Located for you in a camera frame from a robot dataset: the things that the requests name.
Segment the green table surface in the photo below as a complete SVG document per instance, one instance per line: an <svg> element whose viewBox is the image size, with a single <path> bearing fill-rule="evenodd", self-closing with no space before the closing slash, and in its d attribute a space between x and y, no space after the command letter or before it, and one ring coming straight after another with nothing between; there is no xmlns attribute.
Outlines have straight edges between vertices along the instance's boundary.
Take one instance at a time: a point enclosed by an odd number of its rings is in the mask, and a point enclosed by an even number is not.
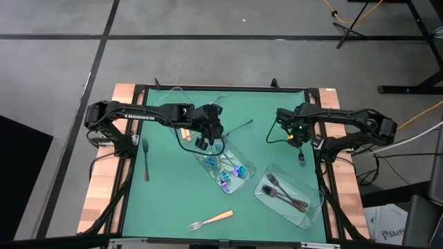
<svg viewBox="0 0 443 249"><path fill-rule="evenodd" d="M149 90L147 104L165 91ZM196 107L228 96L216 103L223 106L221 123L225 131L253 119L234 131L230 141L256 166L255 176L233 194L225 194L192 153L182 150L168 128L144 122L141 138L147 138L149 182L144 181L145 161L142 146L134 168L123 236L175 239L228 239L245 241L326 242L323 215L309 230L302 230L263 205L253 190L266 167L276 163L308 186L318 189L311 145L303 145L306 165L298 163L298 150L284 142L267 144L266 135L275 120L277 108L294 109L305 101L303 92L273 93L250 91L186 91ZM285 139L278 125L271 140ZM186 226L233 210L228 219L188 232Z"/></svg>

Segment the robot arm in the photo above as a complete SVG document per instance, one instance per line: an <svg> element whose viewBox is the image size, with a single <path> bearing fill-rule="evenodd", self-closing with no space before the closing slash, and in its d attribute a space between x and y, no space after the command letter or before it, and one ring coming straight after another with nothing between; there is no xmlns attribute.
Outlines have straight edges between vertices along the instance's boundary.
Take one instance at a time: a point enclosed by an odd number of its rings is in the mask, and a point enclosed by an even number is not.
<svg viewBox="0 0 443 249"><path fill-rule="evenodd" d="M303 103L294 111L279 108L275 121L288 134L287 142L300 148L304 142L315 140L314 125L317 122L331 122L353 125L360 131L342 138L327 137L318 144L322 158L327 163L335 161L343 149L358 149L361 145L389 145L394 141L397 123L372 109L344 111L323 109L315 104Z"/></svg>
<svg viewBox="0 0 443 249"><path fill-rule="evenodd" d="M184 128L201 133L195 145L206 150L214 139L221 137L223 127L219 115L223 108L216 104L205 104L195 108L193 104L164 104L151 107L138 104L122 104L117 101L100 101L88 106L84 125L89 131L100 131L114 144L114 155L133 158L136 147L130 135L122 134L113 124L119 118L157 122L174 129Z"/></svg>

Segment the wooden board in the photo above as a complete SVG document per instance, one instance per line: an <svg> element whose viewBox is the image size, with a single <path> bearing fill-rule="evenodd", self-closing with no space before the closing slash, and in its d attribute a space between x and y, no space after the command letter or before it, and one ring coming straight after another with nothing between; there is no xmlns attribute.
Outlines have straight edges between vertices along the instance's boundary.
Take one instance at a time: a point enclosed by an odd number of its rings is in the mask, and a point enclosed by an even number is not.
<svg viewBox="0 0 443 249"><path fill-rule="evenodd" d="M134 94L135 84L117 84L114 89L112 100L122 103L131 103ZM137 104L141 104L143 95L140 94ZM338 97L335 89L320 89L320 99L323 108L339 109ZM127 121L120 119L114 123L121 132L125 131ZM135 131L138 123L133 122L132 130ZM328 136L341 137L345 136L345 127L341 124L326 123L326 132ZM114 150L112 146L101 147L98 150L97 157L111 153ZM345 152L341 152L338 156L352 161L351 156ZM95 164L92 179L89 183L88 193L84 202L82 216L78 226L78 232L88 229L93 222L100 216L111 198L112 187L116 177L116 169L118 158L110 156L97 161ZM126 176L129 161L125 162L124 174L121 182ZM340 206L346 213L349 220L359 230L359 232L369 238L368 227L366 225L365 216L363 213L363 205L361 203L359 186L355 178L354 168L351 164L343 160L336 160L333 164L334 174L336 179L338 197ZM121 202L116 207L114 212L113 223L111 227L112 232L117 231L117 223L120 217ZM338 231L334 211L329 206L329 220L331 222L332 235L338 238Z"/></svg>

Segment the white cable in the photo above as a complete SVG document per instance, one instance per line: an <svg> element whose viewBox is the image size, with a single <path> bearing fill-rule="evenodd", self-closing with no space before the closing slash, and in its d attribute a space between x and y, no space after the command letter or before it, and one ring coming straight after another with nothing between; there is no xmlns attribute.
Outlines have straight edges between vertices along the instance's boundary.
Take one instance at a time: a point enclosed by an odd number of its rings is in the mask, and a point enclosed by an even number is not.
<svg viewBox="0 0 443 249"><path fill-rule="evenodd" d="M417 138L423 136L424 134L426 134L426 133L428 133L428 132L434 130L435 128L439 127L440 125L443 125L443 121L441 121L440 123L436 124L434 127L430 128L429 130L424 131L423 133L418 134L418 135L416 135L416 136L413 136L412 138L409 138L408 140L405 140L405 141L403 141L403 142L399 142L399 143L393 144L393 145L391 145L391 146L387 146L387 147L384 147L384 148L378 149L378 150L373 151L373 152L370 152L370 153L368 153L368 154L364 154L364 156L372 155L372 154L374 154L374 153L378 153L378 152L380 152L380 151L384 151L384 150L387 150L387 149L391 149L391 148L393 148L393 147L397 147L397 146L400 146L400 145L404 145L404 144L406 144L407 142L410 142L410 141L412 141L412 140L415 140L415 139L417 139Z"/></svg>

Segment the gray floor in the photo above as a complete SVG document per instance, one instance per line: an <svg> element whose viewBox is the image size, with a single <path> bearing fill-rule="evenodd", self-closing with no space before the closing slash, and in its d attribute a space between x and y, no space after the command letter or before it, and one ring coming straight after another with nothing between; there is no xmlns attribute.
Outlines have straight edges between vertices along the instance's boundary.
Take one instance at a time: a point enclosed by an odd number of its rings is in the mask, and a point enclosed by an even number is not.
<svg viewBox="0 0 443 249"><path fill-rule="evenodd" d="M101 34L112 0L3 0L0 33ZM344 19L358 3L331 0ZM441 23L428 1L414 1L426 26ZM121 1L113 35L238 34L338 35L322 0ZM405 5L386 4L356 26L366 35L419 35ZM352 42L340 50L332 41L108 41L89 102L111 98L115 83L227 84L267 86L276 77L282 86L335 88L341 107L376 109L399 124L440 101L441 96L379 95L380 84L415 85L438 66L421 42ZM0 114L66 141L98 41L0 40ZM441 109L397 134L407 138L437 123ZM75 234L87 191L89 163L96 150L81 128L54 212L48 236ZM389 153L430 152L437 133ZM409 182L429 179L432 157L392 158L392 166ZM358 172L374 167L355 157ZM52 176L45 175L50 181ZM375 185L405 185L381 162Z"/></svg>

